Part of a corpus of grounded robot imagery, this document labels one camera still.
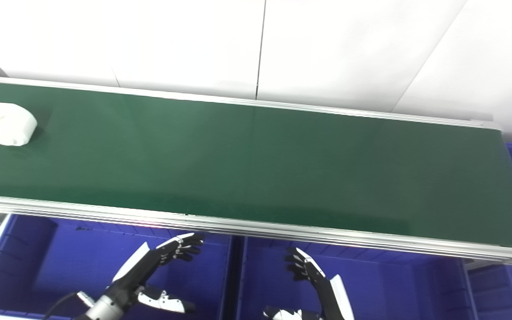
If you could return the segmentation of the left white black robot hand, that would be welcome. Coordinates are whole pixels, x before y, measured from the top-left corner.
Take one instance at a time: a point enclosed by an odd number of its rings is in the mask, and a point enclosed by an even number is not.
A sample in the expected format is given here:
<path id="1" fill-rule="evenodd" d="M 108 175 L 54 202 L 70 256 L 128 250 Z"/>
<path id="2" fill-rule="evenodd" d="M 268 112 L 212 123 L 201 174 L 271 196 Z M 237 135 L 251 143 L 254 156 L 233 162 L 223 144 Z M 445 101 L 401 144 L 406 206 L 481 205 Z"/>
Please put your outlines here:
<path id="1" fill-rule="evenodd" d="M 155 248 L 143 243 L 118 270 L 99 301 L 105 303 L 113 320 L 119 320 L 137 303 L 179 314 L 195 312 L 195 304 L 148 285 L 148 280 L 158 268 L 173 260 L 192 261 L 204 240 L 202 233 L 186 233 Z"/>

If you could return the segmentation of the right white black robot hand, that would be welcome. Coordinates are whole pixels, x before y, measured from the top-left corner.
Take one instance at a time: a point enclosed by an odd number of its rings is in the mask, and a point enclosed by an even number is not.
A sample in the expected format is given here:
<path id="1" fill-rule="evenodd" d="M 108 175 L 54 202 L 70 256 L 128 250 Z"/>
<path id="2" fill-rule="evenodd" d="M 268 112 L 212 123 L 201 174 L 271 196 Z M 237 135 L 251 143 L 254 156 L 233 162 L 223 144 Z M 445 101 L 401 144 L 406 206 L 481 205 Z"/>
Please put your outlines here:
<path id="1" fill-rule="evenodd" d="M 266 306 L 264 320 L 353 320 L 354 313 L 340 275 L 327 278 L 324 271 L 309 254 L 297 247 L 288 247 L 284 261 L 294 281 L 307 281 L 315 289 L 321 313 L 308 310 Z"/>

